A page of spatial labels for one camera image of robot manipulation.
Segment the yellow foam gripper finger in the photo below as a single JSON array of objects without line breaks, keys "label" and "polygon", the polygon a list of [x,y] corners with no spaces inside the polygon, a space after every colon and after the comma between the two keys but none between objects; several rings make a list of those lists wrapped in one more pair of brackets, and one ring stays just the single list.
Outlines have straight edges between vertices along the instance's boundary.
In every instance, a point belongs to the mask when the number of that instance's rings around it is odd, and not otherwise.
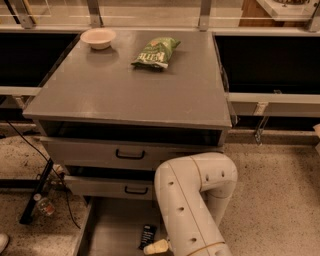
[{"label": "yellow foam gripper finger", "polygon": [[149,244],[144,247],[143,252],[145,255],[153,255],[164,253],[169,249],[168,242],[165,239],[161,239],[157,242]]}]

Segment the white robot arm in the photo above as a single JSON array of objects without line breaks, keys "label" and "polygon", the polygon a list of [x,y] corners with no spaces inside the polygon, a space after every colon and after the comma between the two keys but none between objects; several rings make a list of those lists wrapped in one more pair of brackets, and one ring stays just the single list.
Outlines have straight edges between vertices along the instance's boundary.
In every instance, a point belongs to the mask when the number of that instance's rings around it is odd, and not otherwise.
[{"label": "white robot arm", "polygon": [[155,194],[168,237],[143,249],[146,255],[232,256],[219,231],[238,179],[234,162],[209,152],[162,163]]}]

